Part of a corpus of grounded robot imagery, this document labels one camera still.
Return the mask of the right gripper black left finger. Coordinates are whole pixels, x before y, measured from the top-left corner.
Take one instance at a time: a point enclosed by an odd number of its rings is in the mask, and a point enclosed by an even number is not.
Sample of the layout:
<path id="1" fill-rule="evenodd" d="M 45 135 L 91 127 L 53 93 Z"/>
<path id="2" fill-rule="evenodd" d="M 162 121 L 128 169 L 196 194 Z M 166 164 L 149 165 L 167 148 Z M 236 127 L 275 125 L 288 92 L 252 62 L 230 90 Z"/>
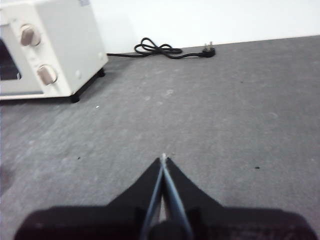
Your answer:
<path id="1" fill-rule="evenodd" d="M 159 158 L 108 204 L 62 205 L 30 213 L 16 240 L 137 240 L 152 219 L 161 190 Z"/>

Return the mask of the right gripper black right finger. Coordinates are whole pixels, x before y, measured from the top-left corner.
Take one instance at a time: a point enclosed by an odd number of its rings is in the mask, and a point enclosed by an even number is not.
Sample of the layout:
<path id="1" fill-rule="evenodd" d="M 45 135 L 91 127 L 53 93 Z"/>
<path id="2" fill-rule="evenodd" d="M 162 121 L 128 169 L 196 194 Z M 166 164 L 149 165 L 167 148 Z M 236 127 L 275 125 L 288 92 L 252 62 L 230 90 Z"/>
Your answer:
<path id="1" fill-rule="evenodd" d="M 314 240 L 295 212 L 225 206 L 196 186 L 168 157 L 163 161 L 168 210 L 192 240 Z"/>

